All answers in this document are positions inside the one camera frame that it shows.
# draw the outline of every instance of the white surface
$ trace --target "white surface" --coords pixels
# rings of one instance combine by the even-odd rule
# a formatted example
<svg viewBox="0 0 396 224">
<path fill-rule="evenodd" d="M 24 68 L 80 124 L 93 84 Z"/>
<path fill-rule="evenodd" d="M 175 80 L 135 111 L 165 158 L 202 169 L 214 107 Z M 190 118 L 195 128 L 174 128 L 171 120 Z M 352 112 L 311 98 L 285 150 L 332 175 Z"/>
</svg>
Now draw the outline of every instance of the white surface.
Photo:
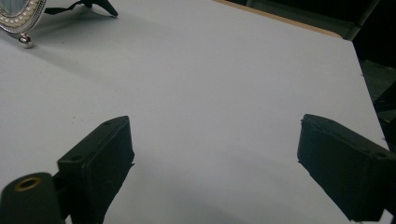
<svg viewBox="0 0 396 224">
<path fill-rule="evenodd" d="M 35 49 L 0 34 L 1 188 L 128 115 L 106 223 L 349 223 L 296 153 L 306 113 L 386 146 L 352 43 L 212 1 L 112 4 L 45 15 Z"/>
</svg>

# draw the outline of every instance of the ornate mirror frame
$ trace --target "ornate mirror frame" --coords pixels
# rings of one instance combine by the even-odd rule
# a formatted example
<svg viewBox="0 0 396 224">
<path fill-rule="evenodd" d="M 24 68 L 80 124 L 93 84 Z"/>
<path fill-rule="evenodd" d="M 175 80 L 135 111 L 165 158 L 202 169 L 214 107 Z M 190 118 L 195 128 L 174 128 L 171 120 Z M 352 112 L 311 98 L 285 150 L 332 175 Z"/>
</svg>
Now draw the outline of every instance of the ornate mirror frame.
<svg viewBox="0 0 396 224">
<path fill-rule="evenodd" d="M 44 13 L 47 0 L 28 0 L 22 10 L 14 15 L 8 15 L 0 8 L 0 27 L 6 32 L 20 35 L 20 42 L 25 48 L 32 47 L 30 37 L 26 34 L 40 20 Z"/>
</svg>

